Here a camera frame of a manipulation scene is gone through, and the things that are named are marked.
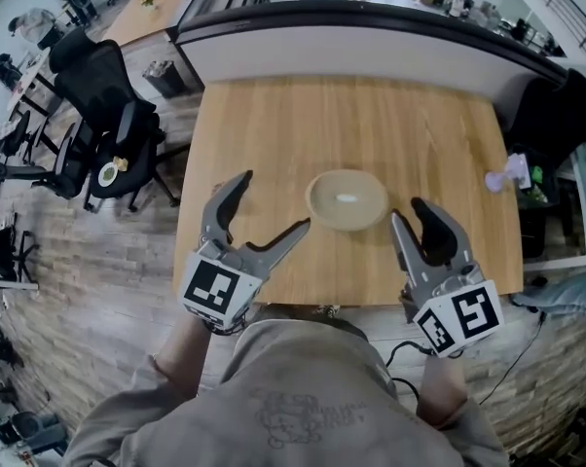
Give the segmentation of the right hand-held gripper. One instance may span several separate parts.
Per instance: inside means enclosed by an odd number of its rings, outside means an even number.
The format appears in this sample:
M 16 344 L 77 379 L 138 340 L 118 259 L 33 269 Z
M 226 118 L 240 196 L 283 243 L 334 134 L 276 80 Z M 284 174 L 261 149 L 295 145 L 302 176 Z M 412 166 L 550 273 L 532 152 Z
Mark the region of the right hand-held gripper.
M 406 319 L 421 331 L 433 355 L 453 357 L 503 326 L 499 295 L 478 263 L 450 265 L 467 239 L 463 227 L 429 200 L 412 198 L 411 207 L 420 235 L 398 210 L 391 212 L 390 223 L 398 262 L 407 275 L 401 294 Z

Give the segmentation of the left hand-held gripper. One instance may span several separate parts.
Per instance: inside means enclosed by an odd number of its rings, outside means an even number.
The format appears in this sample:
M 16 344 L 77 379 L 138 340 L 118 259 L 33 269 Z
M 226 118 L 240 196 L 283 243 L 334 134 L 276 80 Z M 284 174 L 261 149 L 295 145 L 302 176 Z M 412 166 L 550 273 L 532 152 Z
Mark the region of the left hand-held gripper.
M 262 246 L 231 245 L 230 225 L 253 177 L 251 169 L 221 184 L 203 208 L 200 247 L 192 251 L 178 301 L 215 333 L 232 333 L 242 325 L 256 294 L 271 271 L 308 233 L 311 219 L 300 220 Z

